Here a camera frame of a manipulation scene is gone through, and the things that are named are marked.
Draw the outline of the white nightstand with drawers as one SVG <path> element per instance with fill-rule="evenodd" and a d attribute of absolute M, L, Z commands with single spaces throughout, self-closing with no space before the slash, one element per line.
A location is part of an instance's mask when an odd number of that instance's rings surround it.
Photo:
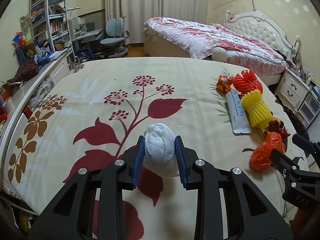
<path fill-rule="evenodd" d="M 289 68 L 283 72 L 281 81 L 276 88 L 275 95 L 280 99 L 282 104 L 297 113 L 310 92 L 308 86 L 298 75 Z"/>

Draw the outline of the white tissue ball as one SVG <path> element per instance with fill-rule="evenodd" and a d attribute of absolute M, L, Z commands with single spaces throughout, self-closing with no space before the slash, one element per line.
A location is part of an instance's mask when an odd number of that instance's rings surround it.
<path fill-rule="evenodd" d="M 143 165 L 162 178 L 177 177 L 179 174 L 174 132 L 166 124 L 155 123 L 146 128 L 144 138 Z"/>

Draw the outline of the white tufted headboard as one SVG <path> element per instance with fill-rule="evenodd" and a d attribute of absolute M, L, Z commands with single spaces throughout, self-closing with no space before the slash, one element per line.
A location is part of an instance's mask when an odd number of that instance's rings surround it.
<path fill-rule="evenodd" d="M 285 32 L 260 10 L 235 15 L 226 10 L 224 26 L 237 34 L 255 37 L 289 58 L 292 45 Z"/>

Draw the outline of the white round bedpost knob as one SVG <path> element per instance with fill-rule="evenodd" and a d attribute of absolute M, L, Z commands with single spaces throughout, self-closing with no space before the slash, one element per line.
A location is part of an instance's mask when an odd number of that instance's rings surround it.
<path fill-rule="evenodd" d="M 221 47 L 215 47 L 212 50 L 212 60 L 217 62 L 225 62 L 227 60 L 227 51 Z"/>

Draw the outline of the grey plastic drawer unit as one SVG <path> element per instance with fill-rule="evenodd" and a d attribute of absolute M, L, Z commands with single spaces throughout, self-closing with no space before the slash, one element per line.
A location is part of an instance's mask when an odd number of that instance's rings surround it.
<path fill-rule="evenodd" d="M 305 128 L 308 128 L 319 114 L 319 101 L 312 92 L 308 92 L 298 114 L 302 117 L 302 124 Z"/>

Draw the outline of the dark red wrapper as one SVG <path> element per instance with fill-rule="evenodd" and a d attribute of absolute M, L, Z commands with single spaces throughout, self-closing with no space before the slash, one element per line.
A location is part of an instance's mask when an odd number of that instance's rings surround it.
<path fill-rule="evenodd" d="M 276 132 L 281 136 L 282 140 L 287 139 L 291 134 L 284 128 L 283 123 L 278 119 L 272 119 L 268 123 L 268 127 L 266 129 L 268 132 Z"/>

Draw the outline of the blue-grey desk chair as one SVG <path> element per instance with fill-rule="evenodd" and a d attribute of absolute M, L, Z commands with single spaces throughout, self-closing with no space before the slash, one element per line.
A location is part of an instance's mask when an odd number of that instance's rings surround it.
<path fill-rule="evenodd" d="M 113 59 L 127 55 L 126 41 L 130 37 L 130 32 L 124 29 L 125 18 L 126 16 L 112 18 L 106 23 L 106 38 L 100 41 L 100 45 L 106 50 L 97 54 L 99 59 Z"/>

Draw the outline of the orange foam fruit net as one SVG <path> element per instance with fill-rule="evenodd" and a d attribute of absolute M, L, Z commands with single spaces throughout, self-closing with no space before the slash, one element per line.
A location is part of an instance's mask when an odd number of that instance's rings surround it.
<path fill-rule="evenodd" d="M 257 79 L 255 73 L 252 70 L 242 70 L 240 74 L 236 74 L 233 77 L 233 86 L 242 95 L 245 95 L 251 91 L 259 90 L 263 93 L 263 86 Z"/>

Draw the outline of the yellow foam fruit net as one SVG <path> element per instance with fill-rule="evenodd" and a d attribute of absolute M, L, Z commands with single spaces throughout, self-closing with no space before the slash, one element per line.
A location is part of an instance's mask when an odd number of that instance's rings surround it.
<path fill-rule="evenodd" d="M 265 129 L 272 120 L 272 114 L 264 102 L 260 90 L 255 89 L 241 98 L 241 104 L 252 128 Z"/>

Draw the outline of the orange plastic wrapper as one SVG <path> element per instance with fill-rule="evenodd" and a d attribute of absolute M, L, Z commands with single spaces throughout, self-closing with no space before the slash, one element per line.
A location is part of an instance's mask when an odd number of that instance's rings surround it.
<path fill-rule="evenodd" d="M 258 146 L 251 155 L 251 168 L 257 172 L 267 171 L 272 164 L 270 156 L 273 150 L 284 153 L 285 145 L 279 133 L 267 132 L 263 143 Z"/>

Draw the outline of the colourful pinwheel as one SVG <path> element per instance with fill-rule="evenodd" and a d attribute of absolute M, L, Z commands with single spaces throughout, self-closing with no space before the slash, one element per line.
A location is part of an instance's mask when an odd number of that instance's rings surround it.
<path fill-rule="evenodd" d="M 17 32 L 12 39 L 12 44 L 15 48 L 24 48 L 27 45 L 28 38 L 23 32 Z"/>

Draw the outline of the grey white sachet packet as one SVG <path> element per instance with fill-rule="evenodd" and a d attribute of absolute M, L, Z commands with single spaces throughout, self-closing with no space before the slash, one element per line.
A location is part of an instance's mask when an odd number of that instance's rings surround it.
<path fill-rule="evenodd" d="M 247 115 L 244 111 L 238 93 L 235 89 L 232 89 L 230 92 L 226 93 L 226 101 L 233 133 L 251 134 L 252 130 L 249 125 Z"/>

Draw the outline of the pink floral quilt bed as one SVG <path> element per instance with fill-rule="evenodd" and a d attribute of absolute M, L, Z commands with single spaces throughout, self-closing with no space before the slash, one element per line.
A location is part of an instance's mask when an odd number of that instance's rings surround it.
<path fill-rule="evenodd" d="M 217 23 L 153 17 L 144 24 L 144 49 L 150 56 L 212 59 L 215 47 L 227 51 L 224 63 L 251 69 L 259 76 L 277 75 L 288 67 L 284 57 L 268 44 Z"/>

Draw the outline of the beige curtain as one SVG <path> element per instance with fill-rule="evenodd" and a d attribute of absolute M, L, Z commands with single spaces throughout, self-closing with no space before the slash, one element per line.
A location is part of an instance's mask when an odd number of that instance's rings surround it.
<path fill-rule="evenodd" d="M 105 0 L 106 19 L 125 17 L 129 31 L 128 44 L 143 42 L 144 23 L 153 17 L 164 16 L 204 23 L 208 0 Z"/>

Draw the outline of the white bookshelf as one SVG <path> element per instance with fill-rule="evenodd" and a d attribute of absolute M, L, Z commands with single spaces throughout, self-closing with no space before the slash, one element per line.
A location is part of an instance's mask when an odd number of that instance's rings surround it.
<path fill-rule="evenodd" d="M 51 52 L 66 52 L 67 63 L 75 62 L 71 41 L 66 0 L 29 0 L 29 12 L 34 15 L 31 20 L 31 35 L 38 47 Z"/>

